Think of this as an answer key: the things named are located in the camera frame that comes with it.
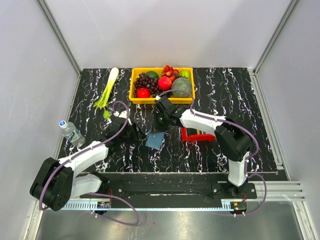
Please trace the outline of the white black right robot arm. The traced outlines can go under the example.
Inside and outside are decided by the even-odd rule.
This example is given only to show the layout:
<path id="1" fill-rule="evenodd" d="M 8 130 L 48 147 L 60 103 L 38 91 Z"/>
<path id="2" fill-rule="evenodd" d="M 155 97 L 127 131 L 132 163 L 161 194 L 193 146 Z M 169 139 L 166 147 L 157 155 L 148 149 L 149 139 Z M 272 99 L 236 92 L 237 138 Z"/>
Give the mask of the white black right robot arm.
<path id="1" fill-rule="evenodd" d="M 252 144 L 259 150 L 259 144 L 253 134 L 237 124 L 230 117 L 202 113 L 190 107 L 173 104 L 167 96 L 157 96 L 151 101 L 155 104 L 154 130 L 163 132 L 170 126 L 195 129 L 215 136 L 221 152 L 228 159 L 228 194 L 239 198 L 246 191 L 247 165 Z"/>

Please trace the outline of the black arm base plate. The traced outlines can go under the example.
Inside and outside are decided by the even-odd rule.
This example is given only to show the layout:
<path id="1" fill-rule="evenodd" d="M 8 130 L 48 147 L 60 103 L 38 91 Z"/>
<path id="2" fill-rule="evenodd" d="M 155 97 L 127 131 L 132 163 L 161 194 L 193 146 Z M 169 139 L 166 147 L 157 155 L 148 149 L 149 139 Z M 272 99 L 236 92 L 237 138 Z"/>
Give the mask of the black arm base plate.
<path id="1" fill-rule="evenodd" d="M 253 183 L 245 183 L 236 187 L 225 180 L 204 181 L 111 181 L 108 190 L 101 194 L 111 194 L 122 198 L 133 196 L 201 196 L 213 199 L 248 199 L 257 196 Z"/>

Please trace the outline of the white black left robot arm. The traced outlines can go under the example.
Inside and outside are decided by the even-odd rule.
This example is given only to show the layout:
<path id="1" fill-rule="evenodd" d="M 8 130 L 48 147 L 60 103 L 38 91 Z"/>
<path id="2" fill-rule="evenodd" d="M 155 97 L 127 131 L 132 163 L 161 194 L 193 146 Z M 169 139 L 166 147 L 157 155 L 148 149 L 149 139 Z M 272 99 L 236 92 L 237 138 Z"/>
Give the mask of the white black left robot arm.
<path id="1" fill-rule="evenodd" d="M 136 140 L 138 134 L 139 127 L 135 122 L 115 117 L 106 132 L 85 148 L 60 159 L 47 158 L 29 191 L 39 201 L 39 209 L 59 211 L 69 199 L 82 195 L 102 198 L 110 193 L 107 177 L 98 172 L 80 174 L 112 155 L 117 146 Z"/>

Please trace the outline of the blue leather card holder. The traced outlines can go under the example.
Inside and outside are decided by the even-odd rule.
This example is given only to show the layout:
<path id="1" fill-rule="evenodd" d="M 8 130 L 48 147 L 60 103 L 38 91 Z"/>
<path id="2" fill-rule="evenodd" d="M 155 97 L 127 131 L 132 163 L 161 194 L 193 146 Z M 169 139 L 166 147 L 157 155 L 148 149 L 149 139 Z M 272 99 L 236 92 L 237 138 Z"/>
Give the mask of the blue leather card holder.
<path id="1" fill-rule="evenodd" d="M 145 146 L 151 149 L 160 150 L 164 139 L 164 132 L 149 132 L 146 135 Z"/>

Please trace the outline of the red plastic card tray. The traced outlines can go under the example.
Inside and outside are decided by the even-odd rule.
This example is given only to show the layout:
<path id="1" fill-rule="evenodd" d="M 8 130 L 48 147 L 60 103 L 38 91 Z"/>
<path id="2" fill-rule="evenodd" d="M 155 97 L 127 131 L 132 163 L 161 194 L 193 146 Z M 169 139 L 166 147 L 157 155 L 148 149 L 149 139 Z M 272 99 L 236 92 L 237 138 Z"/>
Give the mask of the red plastic card tray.
<path id="1" fill-rule="evenodd" d="M 213 142 L 216 140 L 214 135 L 204 133 L 198 129 L 181 127 L 180 130 L 183 142 Z"/>

